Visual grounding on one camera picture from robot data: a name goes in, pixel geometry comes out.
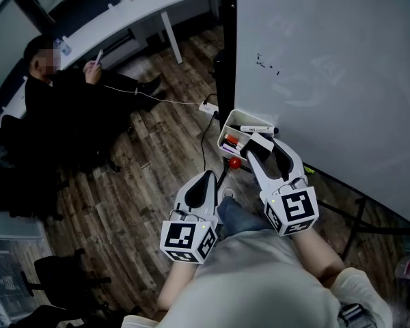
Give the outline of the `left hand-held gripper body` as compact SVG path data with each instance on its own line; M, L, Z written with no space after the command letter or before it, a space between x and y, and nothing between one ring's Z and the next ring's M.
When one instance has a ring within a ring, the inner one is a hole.
M203 264L218 236L215 206L191 208L176 204L161 229L160 249L174 262Z

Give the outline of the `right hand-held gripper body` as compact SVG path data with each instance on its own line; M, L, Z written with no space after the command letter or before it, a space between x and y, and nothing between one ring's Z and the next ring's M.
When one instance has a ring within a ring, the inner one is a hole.
M280 236L290 236L310 229L319 217L314 187L300 176L279 188L260 192L264 214Z

